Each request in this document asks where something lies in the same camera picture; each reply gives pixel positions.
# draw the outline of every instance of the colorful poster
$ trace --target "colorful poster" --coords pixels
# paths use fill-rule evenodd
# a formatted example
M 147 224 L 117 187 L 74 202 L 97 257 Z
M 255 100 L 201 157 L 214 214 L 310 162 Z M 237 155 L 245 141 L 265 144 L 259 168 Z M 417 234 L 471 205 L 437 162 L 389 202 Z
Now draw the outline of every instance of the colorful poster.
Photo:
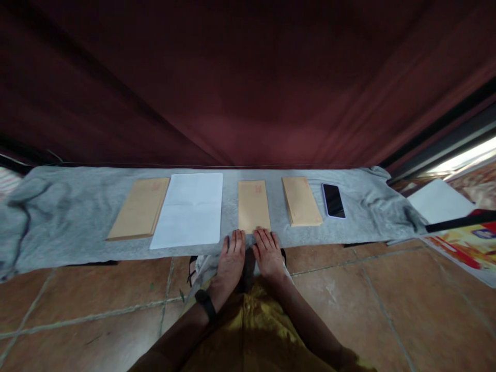
M 496 288 L 496 222 L 446 230 L 422 240 L 491 288 Z

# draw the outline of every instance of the brown floor tile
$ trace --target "brown floor tile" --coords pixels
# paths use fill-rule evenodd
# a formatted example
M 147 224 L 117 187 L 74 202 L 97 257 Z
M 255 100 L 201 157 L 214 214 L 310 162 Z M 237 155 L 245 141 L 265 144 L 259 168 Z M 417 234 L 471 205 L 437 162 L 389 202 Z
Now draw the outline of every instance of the brown floor tile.
M 162 307 L 21 335 L 7 371 L 127 371 L 158 339 Z
M 0 284 L 0 333 L 17 330 L 50 272 L 36 270 Z
M 428 250 L 363 263 L 417 371 L 492 371 L 496 340 Z
M 344 264 L 357 259 L 351 248 L 343 248 L 341 244 L 304 245 L 285 250 L 290 274 Z
M 379 256 L 390 252 L 404 251 L 407 249 L 424 247 L 425 243 L 420 239 L 409 240 L 405 243 L 387 246 L 385 242 L 358 245 L 354 247 L 356 255 L 359 259 Z
M 445 270 L 448 278 L 455 281 L 481 316 L 485 317 L 485 321 L 496 334 L 496 289 L 487 286 L 433 249 L 428 249 L 428 251 Z
M 293 277 L 296 287 L 345 346 L 377 370 L 409 370 L 408 362 L 359 264 Z
M 181 294 L 179 290 L 184 294 L 184 298 L 188 296 L 190 292 L 190 285 L 186 283 L 186 279 L 189 275 L 189 263 L 190 257 L 174 257 L 174 270 L 170 277 L 170 287 L 169 287 L 169 299 L 180 298 Z
M 170 258 L 55 271 L 25 328 L 163 301 Z
M 165 305 L 164 321 L 162 322 L 162 334 L 164 334 L 179 319 L 184 304 L 182 301 L 167 302 Z

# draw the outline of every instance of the gray towel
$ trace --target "gray towel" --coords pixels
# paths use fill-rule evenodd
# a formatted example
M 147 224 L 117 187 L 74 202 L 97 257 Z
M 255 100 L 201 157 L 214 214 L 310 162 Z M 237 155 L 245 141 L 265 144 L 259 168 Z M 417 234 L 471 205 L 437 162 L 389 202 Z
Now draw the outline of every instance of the gray towel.
M 221 236 L 218 244 L 150 250 L 151 238 L 105 239 L 135 179 L 176 173 L 224 173 Z M 308 178 L 324 224 L 291 227 L 282 177 Z M 107 260 L 215 254 L 221 237 L 238 227 L 238 181 L 265 180 L 272 229 L 284 247 L 406 239 L 425 233 L 418 213 L 389 188 L 379 168 L 350 170 L 124 169 L 38 167 L 0 208 L 0 268 L 15 273 Z M 322 183 L 339 186 L 345 220 L 326 218 Z M 253 235 L 247 236 L 253 243 Z

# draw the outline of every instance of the phone screen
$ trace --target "phone screen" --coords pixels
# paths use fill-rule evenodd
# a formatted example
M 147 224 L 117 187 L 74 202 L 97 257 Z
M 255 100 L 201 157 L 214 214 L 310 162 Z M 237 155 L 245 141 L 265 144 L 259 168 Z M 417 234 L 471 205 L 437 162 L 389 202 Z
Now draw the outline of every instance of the phone screen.
M 346 218 L 339 187 L 328 184 L 323 184 L 322 187 L 324 189 L 324 199 L 329 216 Z

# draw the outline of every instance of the person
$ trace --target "person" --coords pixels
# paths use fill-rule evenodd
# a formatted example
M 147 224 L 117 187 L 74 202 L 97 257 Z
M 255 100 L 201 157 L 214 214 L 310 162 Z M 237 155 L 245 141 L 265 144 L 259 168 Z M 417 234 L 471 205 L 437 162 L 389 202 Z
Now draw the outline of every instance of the person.
M 212 265 L 203 259 L 208 268 L 199 269 L 183 315 L 131 372 L 375 371 L 336 339 L 298 292 L 277 235 L 258 228 L 254 236 L 260 275 L 252 287 L 238 285 L 247 254 L 245 232 L 235 230 L 224 239 L 216 275 L 205 275 Z

